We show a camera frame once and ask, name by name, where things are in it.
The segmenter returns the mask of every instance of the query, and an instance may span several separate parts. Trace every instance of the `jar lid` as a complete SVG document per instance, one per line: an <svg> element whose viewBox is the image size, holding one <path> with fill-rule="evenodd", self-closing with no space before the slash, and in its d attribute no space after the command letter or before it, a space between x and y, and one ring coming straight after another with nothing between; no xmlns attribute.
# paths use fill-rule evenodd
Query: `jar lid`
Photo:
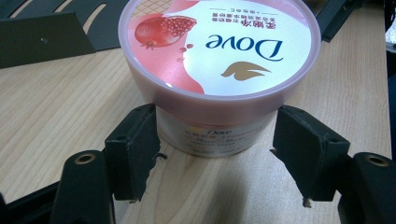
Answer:
<svg viewBox="0 0 396 224"><path fill-rule="evenodd" d="M298 82L318 57L318 23L302 1L174 0L162 14L130 19L136 4L121 16L121 46L160 91L255 101Z"/></svg>

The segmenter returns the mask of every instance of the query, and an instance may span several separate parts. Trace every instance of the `plastic jar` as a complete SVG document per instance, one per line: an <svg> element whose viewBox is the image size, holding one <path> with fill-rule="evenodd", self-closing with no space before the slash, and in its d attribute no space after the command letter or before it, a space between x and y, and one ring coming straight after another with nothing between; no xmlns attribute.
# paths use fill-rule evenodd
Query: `plastic jar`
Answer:
<svg viewBox="0 0 396 224"><path fill-rule="evenodd" d="M121 48L157 106L160 135L194 155L250 147L319 54L318 23L302 1L174 0L131 18L139 3L121 14Z"/></svg>

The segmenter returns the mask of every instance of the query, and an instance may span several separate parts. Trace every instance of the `dove logo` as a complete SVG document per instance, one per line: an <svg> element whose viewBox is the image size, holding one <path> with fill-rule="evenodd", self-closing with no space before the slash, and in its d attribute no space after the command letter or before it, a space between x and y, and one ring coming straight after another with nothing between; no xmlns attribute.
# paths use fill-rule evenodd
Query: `dove logo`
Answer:
<svg viewBox="0 0 396 224"><path fill-rule="evenodd" d="M209 49L215 49L218 47L221 47L222 49L232 48L238 50L254 49L256 53L265 60L271 62L279 62L283 60L283 58L276 57L283 43L281 40L264 39L255 42L254 39L250 37L236 39L235 36L231 36L223 41L223 37L221 35L211 35L209 39L211 39L211 41L206 43L206 47Z"/></svg>

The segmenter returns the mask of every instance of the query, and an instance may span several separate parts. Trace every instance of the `body scrub jar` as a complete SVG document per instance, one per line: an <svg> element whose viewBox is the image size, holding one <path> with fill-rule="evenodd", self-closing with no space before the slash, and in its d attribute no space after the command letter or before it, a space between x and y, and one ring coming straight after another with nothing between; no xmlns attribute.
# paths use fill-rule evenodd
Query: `body scrub jar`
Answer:
<svg viewBox="0 0 396 224"><path fill-rule="evenodd" d="M174 0L132 17L119 36L160 135L188 153L219 157L250 147L318 57L320 31L298 0Z"/></svg>

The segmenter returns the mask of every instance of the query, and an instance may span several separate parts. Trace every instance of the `pink label area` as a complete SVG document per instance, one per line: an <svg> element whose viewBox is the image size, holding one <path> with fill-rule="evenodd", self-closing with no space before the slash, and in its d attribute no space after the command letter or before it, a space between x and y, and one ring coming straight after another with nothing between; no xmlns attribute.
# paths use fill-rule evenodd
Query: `pink label area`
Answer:
<svg viewBox="0 0 396 224"><path fill-rule="evenodd" d="M166 86L207 95L273 88L311 48L293 1L175 0L163 14L131 19L128 36L136 59Z"/></svg>

